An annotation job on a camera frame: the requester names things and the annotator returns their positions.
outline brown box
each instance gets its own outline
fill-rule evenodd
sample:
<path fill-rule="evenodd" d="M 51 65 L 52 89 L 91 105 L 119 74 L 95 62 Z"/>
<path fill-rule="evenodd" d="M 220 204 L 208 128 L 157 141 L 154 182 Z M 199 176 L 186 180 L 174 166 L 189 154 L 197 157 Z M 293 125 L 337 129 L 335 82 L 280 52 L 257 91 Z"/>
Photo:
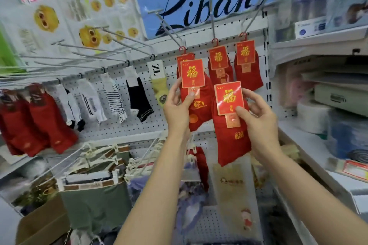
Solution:
<path fill-rule="evenodd" d="M 16 245 L 50 245 L 70 229 L 60 195 L 23 217 L 16 231 Z"/>

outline person's left hand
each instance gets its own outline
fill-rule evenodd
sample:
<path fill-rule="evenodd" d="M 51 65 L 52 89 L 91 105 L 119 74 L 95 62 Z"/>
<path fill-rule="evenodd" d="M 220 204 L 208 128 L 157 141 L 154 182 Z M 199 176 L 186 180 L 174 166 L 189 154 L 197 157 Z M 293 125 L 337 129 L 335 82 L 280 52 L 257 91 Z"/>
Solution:
<path fill-rule="evenodd" d="M 185 98 L 185 100 L 179 104 L 180 93 L 176 93 L 179 85 L 182 83 L 182 79 L 179 78 L 175 84 L 170 88 L 168 98 L 163 106 L 163 112 L 165 113 L 166 121 L 168 123 L 168 134 L 175 135 L 176 137 L 184 137 L 184 140 L 189 138 L 189 106 L 193 103 L 195 94 L 193 92 Z"/>

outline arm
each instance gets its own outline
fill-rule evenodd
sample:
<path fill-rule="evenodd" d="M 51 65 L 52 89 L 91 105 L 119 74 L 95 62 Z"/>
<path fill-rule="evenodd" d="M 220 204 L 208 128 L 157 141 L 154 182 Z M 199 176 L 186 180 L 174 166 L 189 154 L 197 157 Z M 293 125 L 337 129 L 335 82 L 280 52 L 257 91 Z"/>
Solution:
<path fill-rule="evenodd" d="M 129 213 L 114 245 L 170 245 L 175 225 L 180 178 L 189 132 L 188 108 L 194 95 L 178 105 L 179 79 L 170 89 L 164 106 L 168 138 L 155 168 Z"/>
<path fill-rule="evenodd" d="M 238 107 L 238 115 L 248 126 L 252 152 L 271 173 L 319 245 L 364 245 L 368 224 L 343 205 L 292 159 L 285 156 L 278 142 L 276 115 L 262 97 L 243 89 L 252 115 Z"/>

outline yellow embroidery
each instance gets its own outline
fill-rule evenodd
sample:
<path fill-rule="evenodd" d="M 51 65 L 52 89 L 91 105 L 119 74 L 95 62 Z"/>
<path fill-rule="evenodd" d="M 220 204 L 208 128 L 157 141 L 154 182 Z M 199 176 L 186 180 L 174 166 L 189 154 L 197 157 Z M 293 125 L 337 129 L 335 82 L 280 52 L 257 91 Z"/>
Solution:
<path fill-rule="evenodd" d="M 236 140 L 241 139 L 243 137 L 244 137 L 244 133 L 243 132 L 235 133 L 235 139 Z"/>
<path fill-rule="evenodd" d="M 190 78 L 195 78 L 198 75 L 198 72 L 196 71 L 196 67 L 195 66 L 189 66 L 189 71 L 188 71 L 188 77 Z"/>
<path fill-rule="evenodd" d="M 242 56 L 248 56 L 248 55 L 249 55 L 249 53 L 250 53 L 250 51 L 249 51 L 249 47 L 248 47 L 248 46 L 243 47 L 243 49 L 242 49 L 242 51 L 241 51 Z"/>
<path fill-rule="evenodd" d="M 225 93 L 226 94 L 224 95 L 224 102 L 231 103 L 235 101 L 236 96 L 234 95 L 234 91 L 232 89 L 225 90 Z"/>
<path fill-rule="evenodd" d="M 202 108 L 202 107 L 204 107 L 204 106 L 205 106 L 205 103 L 203 103 L 202 101 L 195 101 L 195 102 L 193 103 L 193 105 L 194 105 L 194 107 L 196 107 L 196 108 Z"/>
<path fill-rule="evenodd" d="M 216 62 L 222 61 L 222 54 L 221 54 L 221 52 L 216 52 L 216 54 L 214 55 L 214 60 Z"/>

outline dark red garment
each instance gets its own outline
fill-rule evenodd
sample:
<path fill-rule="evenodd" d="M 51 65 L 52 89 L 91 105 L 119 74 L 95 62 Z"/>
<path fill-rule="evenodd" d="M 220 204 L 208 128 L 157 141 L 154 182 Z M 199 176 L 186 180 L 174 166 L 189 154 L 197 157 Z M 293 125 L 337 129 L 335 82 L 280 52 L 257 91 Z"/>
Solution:
<path fill-rule="evenodd" d="M 23 155 L 24 152 L 22 150 L 19 150 L 14 145 L 12 145 L 11 140 L 13 139 L 13 136 L 10 135 L 10 133 L 8 132 L 8 129 L 6 128 L 6 124 L 4 120 L 2 119 L 1 114 L 0 114 L 0 131 L 1 131 L 2 138 L 5 141 L 9 149 L 10 154 Z"/>
<path fill-rule="evenodd" d="M 206 160 L 206 155 L 202 149 L 202 147 L 196 147 L 197 153 L 194 154 L 194 151 L 191 149 L 189 150 L 189 154 L 196 156 L 197 158 L 197 166 L 200 172 L 200 180 L 202 181 L 203 188 L 205 192 L 208 192 L 208 165 Z"/>
<path fill-rule="evenodd" d="M 30 103 L 32 118 L 41 132 L 48 136 L 51 147 L 59 154 L 74 145 L 78 136 L 62 118 L 55 100 L 47 93 L 42 94 L 44 105 Z"/>
<path fill-rule="evenodd" d="M 246 100 L 244 106 L 249 111 Z M 245 121 L 240 119 L 240 127 L 228 128 L 225 116 L 218 115 L 216 99 L 212 101 L 212 119 L 218 143 L 218 163 L 222 167 L 252 150 Z"/>
<path fill-rule="evenodd" d="M 235 55 L 234 70 L 236 79 L 241 82 L 241 86 L 252 91 L 263 86 L 262 78 L 260 77 L 260 58 L 257 51 L 255 52 L 255 62 L 251 63 L 251 71 L 242 72 L 242 66 L 237 65 L 237 56 Z"/>
<path fill-rule="evenodd" d="M 188 95 L 188 89 L 180 86 L 180 95 L 182 101 Z M 212 119 L 211 104 L 214 98 L 214 85 L 211 79 L 205 74 L 205 86 L 200 87 L 200 98 L 194 99 L 189 106 L 189 129 L 191 132 L 196 131 L 204 122 Z"/>
<path fill-rule="evenodd" d="M 44 136 L 32 120 L 25 100 L 14 102 L 15 111 L 9 111 L 5 105 L 0 109 L 10 144 L 17 150 L 33 157 L 49 146 Z"/>
<path fill-rule="evenodd" d="M 208 73 L 209 73 L 209 76 L 211 78 L 211 81 L 212 81 L 213 85 L 234 81 L 234 74 L 233 74 L 233 71 L 232 71 L 232 66 L 230 64 L 229 57 L 228 57 L 228 64 L 229 64 L 229 66 L 227 68 L 224 68 L 225 69 L 225 74 L 223 74 L 219 78 L 216 75 L 216 70 L 211 69 L 211 61 L 208 59 Z"/>

